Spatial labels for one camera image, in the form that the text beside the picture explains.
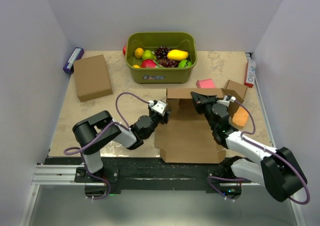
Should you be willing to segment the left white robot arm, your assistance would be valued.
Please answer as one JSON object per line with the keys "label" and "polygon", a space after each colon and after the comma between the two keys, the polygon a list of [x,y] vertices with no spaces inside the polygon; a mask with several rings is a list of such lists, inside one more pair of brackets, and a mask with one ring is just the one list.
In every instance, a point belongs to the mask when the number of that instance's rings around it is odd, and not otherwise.
{"label": "left white robot arm", "polygon": [[101,111],[78,123],[73,128],[73,134],[80,145],[79,152],[83,155],[87,167],[86,177],[92,182],[99,182],[104,176],[100,150],[114,141],[128,150],[135,150],[144,144],[159,124],[167,124],[171,111],[162,109],[148,110],[128,129],[114,121],[111,114]]}

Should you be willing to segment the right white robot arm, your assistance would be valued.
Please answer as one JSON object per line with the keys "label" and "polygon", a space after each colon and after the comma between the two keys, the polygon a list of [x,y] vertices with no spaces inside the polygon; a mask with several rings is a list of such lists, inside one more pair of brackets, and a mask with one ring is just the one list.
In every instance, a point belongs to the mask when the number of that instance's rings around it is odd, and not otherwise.
{"label": "right white robot arm", "polygon": [[286,147],[276,149],[250,138],[254,132],[240,131],[230,124],[229,106],[242,104],[231,95],[219,99],[192,91],[194,108],[203,114],[215,142],[244,157],[235,158],[223,169],[223,178],[230,183],[249,180],[257,183],[278,202],[287,199],[299,205],[310,202],[308,181],[293,153]]}

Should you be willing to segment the brown cardboard paper box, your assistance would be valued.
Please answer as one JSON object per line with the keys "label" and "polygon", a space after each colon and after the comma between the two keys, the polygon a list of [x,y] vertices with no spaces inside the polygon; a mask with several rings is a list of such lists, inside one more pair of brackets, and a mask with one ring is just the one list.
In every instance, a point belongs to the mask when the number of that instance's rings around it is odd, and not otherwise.
{"label": "brown cardboard paper box", "polygon": [[166,163],[218,164],[226,150],[215,142],[205,116],[196,112],[191,92],[218,98],[231,95],[241,103],[246,95],[245,89],[235,88],[167,88],[171,112],[168,123],[156,128],[154,146]]}

